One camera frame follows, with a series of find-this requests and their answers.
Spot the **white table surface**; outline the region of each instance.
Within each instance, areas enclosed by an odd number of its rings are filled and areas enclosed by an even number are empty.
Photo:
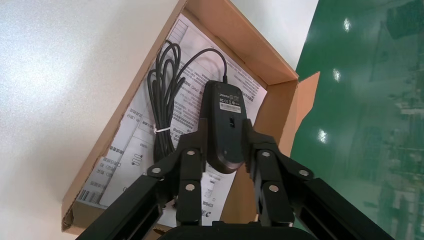
[[[62,198],[177,0],[0,4],[0,239],[66,240]],[[233,0],[296,68],[318,0]]]

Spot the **metal screw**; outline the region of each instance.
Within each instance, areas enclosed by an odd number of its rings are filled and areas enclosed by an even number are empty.
[[[159,167],[155,167],[151,170],[151,172],[154,173],[154,174],[158,174],[158,173],[161,172],[161,169]]]
[[[269,186],[269,190],[271,190],[271,192],[276,193],[276,192],[278,192],[279,188],[276,185],[271,185],[271,186]]]
[[[309,175],[309,172],[308,172],[308,171],[306,171],[306,170],[300,170],[300,171],[299,171],[299,174],[300,174],[300,175],[303,175],[303,176],[308,176],[308,175]]]
[[[185,185],[185,190],[187,191],[193,191],[194,189],[195,189],[195,186],[193,184]]]

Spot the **cardboard flap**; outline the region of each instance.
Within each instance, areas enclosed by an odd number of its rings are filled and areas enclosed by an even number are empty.
[[[191,0],[186,7],[268,85],[298,79],[298,74],[229,0]]]
[[[302,120],[312,109],[315,100],[315,92],[317,91],[318,79],[320,72],[306,78],[297,85],[297,114],[295,131],[299,129]]]
[[[297,88],[294,91],[290,110],[288,111],[281,138],[278,142],[280,152],[288,157],[290,157],[290,153],[292,152],[296,132],[298,131],[302,120],[306,117],[314,105],[315,92],[317,91],[319,77],[320,72],[315,73],[297,84]]]

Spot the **black metal bracket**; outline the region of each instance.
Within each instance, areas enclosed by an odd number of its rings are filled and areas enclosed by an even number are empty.
[[[175,152],[151,166],[77,239],[142,239],[173,199],[178,227],[162,239],[314,239],[291,227],[295,215],[319,239],[392,239],[310,169],[283,155],[271,136],[255,132],[249,119],[243,121],[241,154],[254,183],[259,222],[201,226],[207,126],[201,118],[196,132],[180,136]]]

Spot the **barcode label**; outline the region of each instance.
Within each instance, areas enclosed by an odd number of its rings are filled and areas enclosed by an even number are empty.
[[[98,191],[87,191],[83,189],[78,197],[78,200],[87,201],[92,204],[99,204],[100,198],[102,198],[102,193]]]
[[[230,105],[230,104],[223,103],[223,102],[220,102],[219,103],[219,108],[221,110],[224,110],[224,111],[230,111],[230,112],[239,113],[239,114],[242,113],[242,108],[241,107]]]

